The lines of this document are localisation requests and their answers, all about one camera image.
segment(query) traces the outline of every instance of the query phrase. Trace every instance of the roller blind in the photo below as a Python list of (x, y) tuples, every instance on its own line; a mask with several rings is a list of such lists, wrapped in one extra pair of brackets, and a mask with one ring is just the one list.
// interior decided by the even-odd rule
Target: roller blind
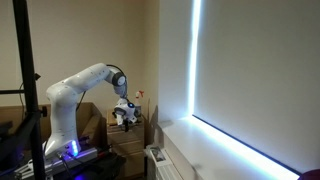
[(203, 0), (194, 115), (280, 162), (320, 167), (320, 1)]

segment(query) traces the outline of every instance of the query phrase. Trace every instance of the black metal rack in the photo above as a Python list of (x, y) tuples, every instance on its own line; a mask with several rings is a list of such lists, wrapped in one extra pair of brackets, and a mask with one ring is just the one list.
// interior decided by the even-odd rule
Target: black metal rack
[(14, 148), (22, 149), (29, 137), (34, 167), (34, 177), (37, 180), (43, 180), (46, 176), (41, 145), (41, 111), (38, 109), (28, 7), (26, 0), (12, 0), (12, 2), (15, 15), (24, 90), (0, 90), (0, 95), (24, 93), (26, 102), (26, 117), (18, 127), (14, 136), (0, 143), (0, 161), (5, 158), (7, 154), (12, 152)]

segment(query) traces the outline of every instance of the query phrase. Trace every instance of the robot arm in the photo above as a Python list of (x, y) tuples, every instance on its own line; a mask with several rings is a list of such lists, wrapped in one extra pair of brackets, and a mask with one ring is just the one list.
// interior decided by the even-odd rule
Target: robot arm
[[(120, 100), (127, 100), (125, 75), (114, 66), (103, 63), (90, 66), (47, 89), (47, 97), (51, 102), (51, 136), (45, 145), (46, 158), (56, 156), (57, 152), (78, 155), (81, 151), (76, 130), (78, 95), (104, 81), (114, 86)], [(135, 119), (132, 103), (118, 103), (115, 109), (117, 109), (115, 113)]]

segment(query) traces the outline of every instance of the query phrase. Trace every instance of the white bottle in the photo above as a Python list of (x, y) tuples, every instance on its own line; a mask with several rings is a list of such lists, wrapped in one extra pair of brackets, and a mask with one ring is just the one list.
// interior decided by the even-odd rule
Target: white bottle
[(136, 98), (134, 100), (134, 106), (136, 108), (134, 115), (138, 118), (141, 117), (141, 104), (139, 102), (139, 97), (143, 97), (144, 91), (137, 91)]

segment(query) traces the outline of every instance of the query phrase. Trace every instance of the white radiator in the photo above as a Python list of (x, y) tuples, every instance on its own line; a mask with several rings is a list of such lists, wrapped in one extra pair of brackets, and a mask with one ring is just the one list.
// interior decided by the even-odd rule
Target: white radiator
[(149, 145), (148, 180), (183, 180), (164, 149)]

